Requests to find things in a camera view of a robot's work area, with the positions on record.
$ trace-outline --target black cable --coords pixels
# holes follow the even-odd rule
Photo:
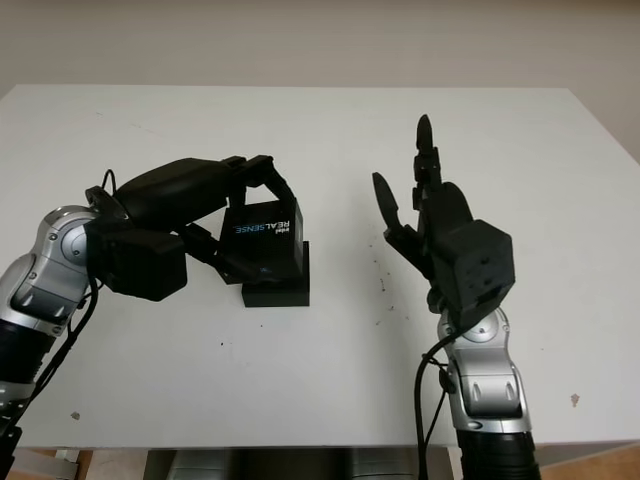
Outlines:
[[[445,346],[453,343],[455,339],[463,333],[463,331],[452,333],[451,335],[444,337],[433,347],[431,347],[429,351],[422,356],[422,361],[420,362],[418,371],[416,372],[416,382],[413,388],[413,407],[416,414],[416,433],[418,434],[418,480],[429,479],[429,473],[427,472],[427,453],[424,437],[424,426],[422,424],[422,377],[424,376],[424,371],[427,368],[427,365],[429,365],[430,361],[435,360],[435,354]]]
[[[116,174],[113,173],[113,170],[108,169],[106,172],[104,172],[101,187],[104,188],[107,186],[107,180],[109,179],[109,177],[111,177],[111,195],[113,195],[114,193],[116,193]]]
[[[442,389],[442,395],[440,395],[440,401],[438,402],[438,407],[436,408],[436,413],[433,414],[433,419],[431,420],[431,425],[429,426],[429,431],[427,432],[427,436],[424,439],[424,448],[425,448],[425,457],[427,455],[426,448],[429,445],[429,440],[431,439],[431,434],[433,433],[433,429],[436,426],[436,422],[438,421],[438,415],[440,415],[440,410],[442,409],[442,404],[444,403],[444,397],[447,396],[447,392]]]

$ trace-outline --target white table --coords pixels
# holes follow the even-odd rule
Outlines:
[[[265,153],[300,200],[312,283],[310,308],[244,309],[189,260],[188,286],[162,303],[103,290],[22,445],[414,443],[413,379],[437,318],[382,238],[371,172],[415,224],[424,112],[444,178],[513,236],[503,306],[536,441],[640,438],[640,168],[569,91],[19,86],[0,102],[0,269],[107,168],[122,184],[178,158]],[[221,219],[202,224],[217,233]],[[439,394],[434,372],[426,415]],[[448,407],[433,443],[455,443]]]

